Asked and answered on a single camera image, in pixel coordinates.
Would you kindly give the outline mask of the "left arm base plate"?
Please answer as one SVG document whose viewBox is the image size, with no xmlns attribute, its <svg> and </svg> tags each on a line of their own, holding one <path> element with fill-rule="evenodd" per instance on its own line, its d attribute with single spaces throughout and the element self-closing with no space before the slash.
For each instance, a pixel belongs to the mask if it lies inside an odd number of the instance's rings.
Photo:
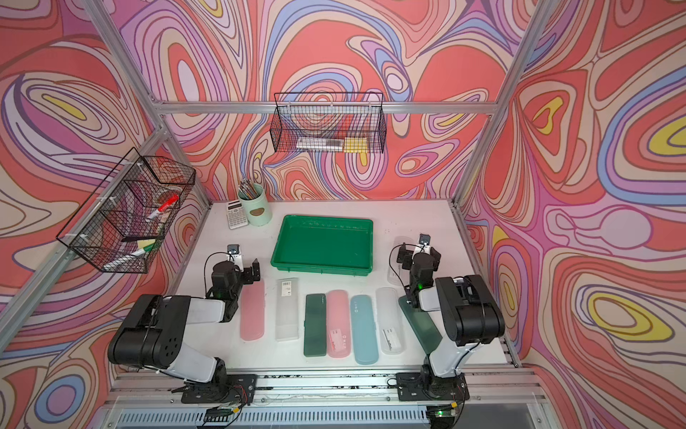
<svg viewBox="0 0 686 429">
<path fill-rule="evenodd" d="M 177 393 L 183 404 L 237 403 L 249 405 L 255 397 L 257 375 L 219 375 L 205 384 L 185 384 Z"/>
</svg>

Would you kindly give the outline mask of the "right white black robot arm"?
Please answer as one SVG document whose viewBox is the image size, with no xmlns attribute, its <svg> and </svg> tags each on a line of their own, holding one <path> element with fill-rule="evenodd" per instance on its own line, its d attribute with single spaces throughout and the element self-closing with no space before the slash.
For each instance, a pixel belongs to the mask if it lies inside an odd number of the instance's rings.
<svg viewBox="0 0 686 429">
<path fill-rule="evenodd" d="M 398 399 L 462 405 L 469 400 L 464 365 L 504 336 L 504 316 L 480 275 L 436 277 L 441 254 L 429 244 L 401 243 L 391 255 L 391 272 L 408 273 L 398 305 L 425 353 L 417 373 L 396 374 Z"/>
</svg>

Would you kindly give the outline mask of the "dark green translucent pencil case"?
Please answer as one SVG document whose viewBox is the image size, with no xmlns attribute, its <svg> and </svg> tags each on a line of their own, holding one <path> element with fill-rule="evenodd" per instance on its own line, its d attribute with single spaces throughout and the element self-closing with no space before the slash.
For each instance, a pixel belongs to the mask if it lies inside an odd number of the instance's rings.
<svg viewBox="0 0 686 429">
<path fill-rule="evenodd" d="M 431 316 L 427 312 L 413 307 L 406 298 L 399 298 L 398 305 L 424 353 L 430 355 L 439 347 L 442 339 L 441 332 Z"/>
</svg>

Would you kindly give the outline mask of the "translucent white pencil case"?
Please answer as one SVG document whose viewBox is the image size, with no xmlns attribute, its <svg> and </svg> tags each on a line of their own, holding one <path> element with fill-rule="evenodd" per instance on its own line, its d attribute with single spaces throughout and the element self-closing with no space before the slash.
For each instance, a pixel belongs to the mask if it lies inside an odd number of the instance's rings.
<svg viewBox="0 0 686 429">
<path fill-rule="evenodd" d="M 406 345 L 398 293 L 390 287 L 380 288 L 375 293 L 375 300 L 382 352 L 387 355 L 399 355 L 405 351 Z"/>
<path fill-rule="evenodd" d="M 386 266 L 386 280 L 394 287 L 402 287 L 408 279 L 407 271 L 403 270 L 402 264 L 397 262 L 399 246 L 403 243 L 407 243 L 410 250 L 413 249 L 414 241 L 409 236 L 397 236 L 391 245 L 391 262 Z"/>
</svg>

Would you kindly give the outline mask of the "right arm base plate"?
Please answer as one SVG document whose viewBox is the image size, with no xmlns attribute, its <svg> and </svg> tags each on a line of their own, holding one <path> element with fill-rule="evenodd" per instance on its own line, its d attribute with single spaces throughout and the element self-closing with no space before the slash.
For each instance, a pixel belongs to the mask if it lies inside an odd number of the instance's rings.
<svg viewBox="0 0 686 429">
<path fill-rule="evenodd" d="M 440 378 L 423 373 L 396 373 L 398 399 L 403 402 L 442 401 L 462 403 L 470 400 L 464 375 Z"/>
</svg>

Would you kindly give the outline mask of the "teal pencil case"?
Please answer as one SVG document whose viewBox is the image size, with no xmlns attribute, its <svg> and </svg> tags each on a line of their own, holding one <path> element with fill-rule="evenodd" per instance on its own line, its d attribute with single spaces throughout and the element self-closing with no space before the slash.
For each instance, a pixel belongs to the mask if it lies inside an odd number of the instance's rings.
<svg viewBox="0 0 686 429">
<path fill-rule="evenodd" d="M 368 366 L 379 359 L 373 302 L 368 295 L 356 295 L 350 300 L 353 352 L 357 364 Z"/>
</svg>

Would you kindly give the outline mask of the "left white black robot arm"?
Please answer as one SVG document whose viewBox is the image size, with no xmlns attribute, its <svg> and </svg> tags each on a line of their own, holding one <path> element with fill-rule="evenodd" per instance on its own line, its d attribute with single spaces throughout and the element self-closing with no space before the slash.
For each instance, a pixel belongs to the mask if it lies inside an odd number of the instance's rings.
<svg viewBox="0 0 686 429">
<path fill-rule="evenodd" d="M 257 260 L 244 268 L 232 260 L 215 264 L 205 297 L 141 295 L 110 341 L 110 363 L 148 369 L 182 380 L 184 404 L 221 403 L 244 408 L 254 398 L 254 375 L 231 375 L 223 359 L 184 342 L 190 325 L 225 325 L 239 309 L 242 289 L 261 280 Z"/>
</svg>

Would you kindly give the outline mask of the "green plastic storage tray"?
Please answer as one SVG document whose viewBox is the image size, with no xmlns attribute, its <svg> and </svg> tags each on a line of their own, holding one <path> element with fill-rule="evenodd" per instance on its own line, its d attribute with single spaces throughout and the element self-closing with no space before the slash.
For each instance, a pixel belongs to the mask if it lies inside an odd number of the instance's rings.
<svg viewBox="0 0 686 429">
<path fill-rule="evenodd" d="M 373 221 L 288 214 L 273 250 L 280 271 L 366 276 L 373 271 Z"/>
</svg>

